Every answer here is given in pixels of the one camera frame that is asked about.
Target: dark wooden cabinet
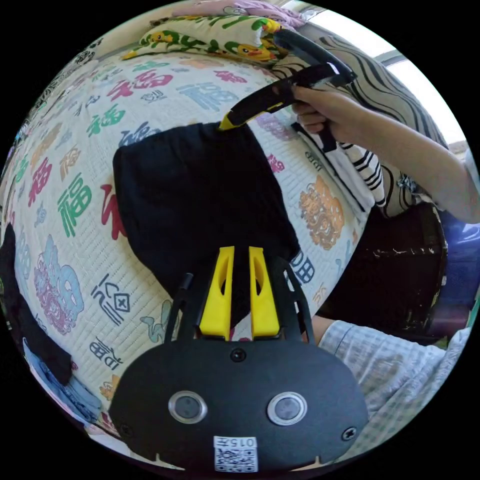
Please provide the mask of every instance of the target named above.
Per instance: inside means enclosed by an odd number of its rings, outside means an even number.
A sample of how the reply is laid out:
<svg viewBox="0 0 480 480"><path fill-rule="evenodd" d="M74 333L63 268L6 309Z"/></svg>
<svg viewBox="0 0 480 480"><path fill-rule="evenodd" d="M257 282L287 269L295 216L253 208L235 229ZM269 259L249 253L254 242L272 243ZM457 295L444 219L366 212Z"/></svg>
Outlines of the dark wooden cabinet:
<svg viewBox="0 0 480 480"><path fill-rule="evenodd" d="M442 285L447 243L435 207L395 218L375 209L338 284L318 314L429 344L430 311Z"/></svg>

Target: pillow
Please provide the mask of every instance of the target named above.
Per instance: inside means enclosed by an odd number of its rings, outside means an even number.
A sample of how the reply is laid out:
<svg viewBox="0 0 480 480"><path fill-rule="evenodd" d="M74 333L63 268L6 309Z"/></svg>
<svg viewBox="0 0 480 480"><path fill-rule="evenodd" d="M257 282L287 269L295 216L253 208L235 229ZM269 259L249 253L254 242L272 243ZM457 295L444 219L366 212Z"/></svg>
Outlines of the pillow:
<svg viewBox="0 0 480 480"><path fill-rule="evenodd" d="M183 16L162 21L123 60L139 55L189 52L272 65L288 52L273 43L282 26L257 16Z"/></svg>

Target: sticker label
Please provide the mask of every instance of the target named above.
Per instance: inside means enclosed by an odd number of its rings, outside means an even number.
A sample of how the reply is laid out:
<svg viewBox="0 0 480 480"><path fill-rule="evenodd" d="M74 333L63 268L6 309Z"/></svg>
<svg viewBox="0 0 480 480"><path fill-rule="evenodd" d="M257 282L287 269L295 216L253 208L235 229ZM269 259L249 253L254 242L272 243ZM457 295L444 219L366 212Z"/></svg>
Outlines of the sticker label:
<svg viewBox="0 0 480 480"><path fill-rule="evenodd" d="M258 472L257 439L254 436L214 436L217 472Z"/></svg>

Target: window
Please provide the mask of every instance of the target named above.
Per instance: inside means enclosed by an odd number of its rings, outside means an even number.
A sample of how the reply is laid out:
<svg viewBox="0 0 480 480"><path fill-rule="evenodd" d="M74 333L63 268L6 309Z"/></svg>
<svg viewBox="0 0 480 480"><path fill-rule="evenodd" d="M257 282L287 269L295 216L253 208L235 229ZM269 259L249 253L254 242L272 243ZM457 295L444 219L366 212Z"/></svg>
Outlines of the window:
<svg viewBox="0 0 480 480"><path fill-rule="evenodd" d="M343 37L370 57L395 50L393 45L367 27L331 10L320 12L310 22Z"/></svg>
<svg viewBox="0 0 480 480"><path fill-rule="evenodd" d="M449 145L465 140L465 135L445 100L410 60L394 63L387 66L387 69L417 97Z"/></svg>

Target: green chinese character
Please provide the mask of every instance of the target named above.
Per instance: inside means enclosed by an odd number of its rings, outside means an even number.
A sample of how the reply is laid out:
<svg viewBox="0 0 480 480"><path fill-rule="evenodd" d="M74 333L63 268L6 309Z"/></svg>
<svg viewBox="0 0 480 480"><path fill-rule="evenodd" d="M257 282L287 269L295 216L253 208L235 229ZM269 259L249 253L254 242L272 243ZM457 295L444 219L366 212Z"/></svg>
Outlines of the green chinese character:
<svg viewBox="0 0 480 480"><path fill-rule="evenodd" d="M86 129L86 132L88 133L88 138L90 138L92 135L99 134L100 130L100 117L98 115L94 115L90 125Z"/></svg>
<svg viewBox="0 0 480 480"><path fill-rule="evenodd" d="M155 61L149 60L146 63L142 63L141 65L137 65L133 68L132 72L138 72L139 70L150 70L150 69L157 69L159 67L165 67L166 65L170 65L169 63L157 63Z"/></svg>
<svg viewBox="0 0 480 480"><path fill-rule="evenodd" d="M16 182L19 183L22 177L24 176L27 167L29 166L29 162L27 160L27 156L25 155L21 161L20 168L16 174Z"/></svg>
<svg viewBox="0 0 480 480"><path fill-rule="evenodd" d="M112 108L109 108L101 119L101 126L108 127L109 125L117 124L125 115L125 110L117 111L118 103L116 103Z"/></svg>
<svg viewBox="0 0 480 480"><path fill-rule="evenodd" d="M57 202L67 238L75 237L77 218L87 209L91 201L92 191L90 187L84 185L79 173Z"/></svg>
<svg viewBox="0 0 480 480"><path fill-rule="evenodd" d="M98 79L106 75L108 72L111 72L115 68L115 65L104 68L102 71L96 73L91 79L92 82L96 82Z"/></svg>

